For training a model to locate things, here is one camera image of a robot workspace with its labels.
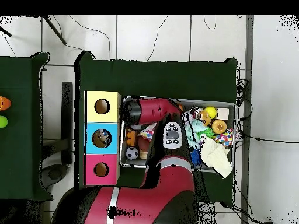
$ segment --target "white tile floor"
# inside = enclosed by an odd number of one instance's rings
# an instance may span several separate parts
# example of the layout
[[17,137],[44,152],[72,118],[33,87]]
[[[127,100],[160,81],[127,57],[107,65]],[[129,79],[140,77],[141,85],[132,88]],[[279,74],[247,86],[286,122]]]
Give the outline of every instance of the white tile floor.
[[[96,31],[87,30],[76,24],[69,16],[55,16],[60,23],[63,37],[70,46],[91,51],[97,59],[108,59],[108,39]],[[156,29],[165,16],[118,16],[116,38],[116,16],[73,16],[81,25],[106,33],[110,39],[110,58],[146,61],[152,52]],[[236,57],[244,67],[246,17],[217,15],[217,29],[209,30],[203,15],[192,16],[191,60],[223,61]],[[57,22],[53,24],[60,30]],[[214,15],[206,15],[208,25],[214,24]],[[72,66],[81,50],[62,44],[48,24],[41,19],[29,17],[0,16],[0,26],[12,33],[7,37],[16,56],[28,57],[38,51],[50,52],[50,66],[43,71],[44,138],[60,138],[61,128],[61,83],[74,83]],[[190,16],[169,16],[158,31],[155,51],[150,61],[188,61]],[[5,39],[0,35],[0,56],[13,56]],[[241,188],[242,148],[236,152],[236,180]],[[60,155],[53,155],[43,166],[61,164]],[[63,181],[50,187],[54,201],[44,206],[44,224],[49,224],[60,198],[74,185],[74,166],[71,166]],[[241,196],[236,191],[236,206],[241,206]],[[215,204],[217,224],[240,224],[239,217],[219,203]]]

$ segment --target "dark green table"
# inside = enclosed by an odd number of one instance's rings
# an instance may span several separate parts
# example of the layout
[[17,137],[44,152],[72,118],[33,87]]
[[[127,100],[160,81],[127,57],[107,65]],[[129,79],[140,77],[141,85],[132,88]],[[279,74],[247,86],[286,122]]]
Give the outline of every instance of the dark green table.
[[8,126],[0,129],[0,199],[51,200],[40,185],[41,69],[49,54],[29,58],[0,57],[0,95],[12,105],[1,116]]
[[[84,91],[117,91],[122,96],[155,96],[175,99],[236,102],[235,58],[225,62],[135,62],[95,60],[82,52],[75,61],[75,136],[84,137]],[[75,182],[83,187],[84,140],[75,144]],[[138,187],[143,169],[121,168],[118,186]],[[199,187],[205,187],[211,202],[233,203],[233,174],[222,179],[216,173],[203,173]]]

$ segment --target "orange toy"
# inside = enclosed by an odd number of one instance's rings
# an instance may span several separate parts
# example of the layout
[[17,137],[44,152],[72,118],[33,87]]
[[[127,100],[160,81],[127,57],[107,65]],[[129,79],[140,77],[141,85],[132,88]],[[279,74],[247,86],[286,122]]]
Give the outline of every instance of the orange toy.
[[184,111],[183,106],[181,104],[178,104],[178,106],[181,109],[181,111]]
[[11,107],[11,101],[3,96],[0,96],[0,111],[4,111]]
[[127,144],[130,146],[136,145],[136,132],[128,129]]

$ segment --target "green fruit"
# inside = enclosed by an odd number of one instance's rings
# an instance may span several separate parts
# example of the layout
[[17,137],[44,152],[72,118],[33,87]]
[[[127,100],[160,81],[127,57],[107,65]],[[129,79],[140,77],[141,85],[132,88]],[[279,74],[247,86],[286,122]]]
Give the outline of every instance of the green fruit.
[[8,124],[7,118],[0,116],[0,129],[6,127]]

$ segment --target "white wall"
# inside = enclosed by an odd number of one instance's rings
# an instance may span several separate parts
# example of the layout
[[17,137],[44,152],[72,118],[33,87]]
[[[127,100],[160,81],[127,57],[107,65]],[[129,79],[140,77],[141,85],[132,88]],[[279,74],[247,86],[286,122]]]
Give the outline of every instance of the white wall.
[[[255,15],[252,137],[299,141],[298,41],[298,30],[282,26],[279,15]],[[299,224],[299,144],[251,139],[249,165],[255,218]]]

